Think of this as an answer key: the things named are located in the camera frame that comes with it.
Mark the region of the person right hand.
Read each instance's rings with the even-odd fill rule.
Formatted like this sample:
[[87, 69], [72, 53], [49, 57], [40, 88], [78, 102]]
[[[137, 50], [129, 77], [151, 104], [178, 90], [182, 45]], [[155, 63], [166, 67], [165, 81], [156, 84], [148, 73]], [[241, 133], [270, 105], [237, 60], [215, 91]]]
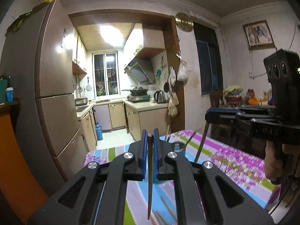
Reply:
[[267, 141], [264, 172], [272, 184], [282, 184], [291, 175], [299, 178], [299, 145]]

